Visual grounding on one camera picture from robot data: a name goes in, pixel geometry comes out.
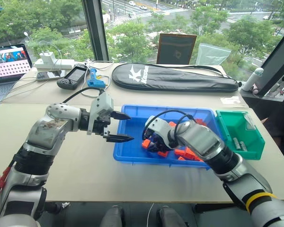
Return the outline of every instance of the blue plastic tray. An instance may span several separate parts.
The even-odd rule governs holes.
[[[178,156],[170,151],[166,158],[159,156],[157,153],[151,153],[141,147],[142,131],[145,122],[151,115],[157,115],[165,110],[176,109],[182,110],[185,113],[193,115],[196,119],[202,119],[207,126],[213,130],[220,138],[221,133],[218,128],[215,116],[210,109],[201,108],[187,108],[187,107],[171,107],[171,106],[142,106],[142,105],[124,105],[122,112],[128,114],[131,119],[128,121],[120,121],[118,133],[127,134],[134,137],[134,140],[125,143],[116,143],[114,149],[114,158],[121,162],[142,163],[142,164],[159,164],[159,165],[176,165],[176,166],[190,166],[190,167],[204,167],[209,168],[207,164],[199,161],[178,160]],[[182,116],[180,113],[169,112],[162,116],[168,122],[178,122]]]

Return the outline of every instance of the brown frame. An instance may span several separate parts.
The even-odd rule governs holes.
[[[161,42],[162,42],[162,37],[165,36],[165,37],[186,37],[186,38],[193,38],[193,43],[192,43],[192,48],[191,48],[191,52],[190,52],[190,55],[189,55],[189,60],[187,62],[187,65],[189,64],[190,62],[190,59],[191,59],[191,55],[193,53],[193,49],[195,47],[195,41],[197,39],[197,35],[185,35],[185,34],[173,34],[173,33],[160,33],[160,36],[159,36],[159,46],[158,46],[158,53],[157,53],[157,64],[159,64],[159,58],[160,58],[160,52],[161,52]]]

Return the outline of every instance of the laptop screen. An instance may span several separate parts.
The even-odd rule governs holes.
[[[0,48],[0,83],[18,80],[31,69],[23,44]]]

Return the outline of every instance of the logo on bag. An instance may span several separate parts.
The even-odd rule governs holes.
[[[129,79],[133,79],[138,83],[141,81],[143,84],[146,84],[147,76],[148,76],[148,68],[149,68],[149,66],[147,66],[147,65],[144,67],[143,75],[141,76],[141,70],[139,70],[138,72],[135,72],[133,70],[133,65],[132,65],[132,68],[129,71],[131,74],[128,74]]]

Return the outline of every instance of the floor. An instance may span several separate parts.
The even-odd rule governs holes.
[[[58,215],[44,213],[39,222],[42,227],[98,227],[105,212],[112,205],[124,208],[126,227],[145,227],[152,203],[73,202],[70,207]],[[157,209],[166,205],[175,209],[190,227],[252,226],[249,214],[238,208],[195,215],[191,209],[192,204],[155,203],[150,212],[149,227],[157,226]]]

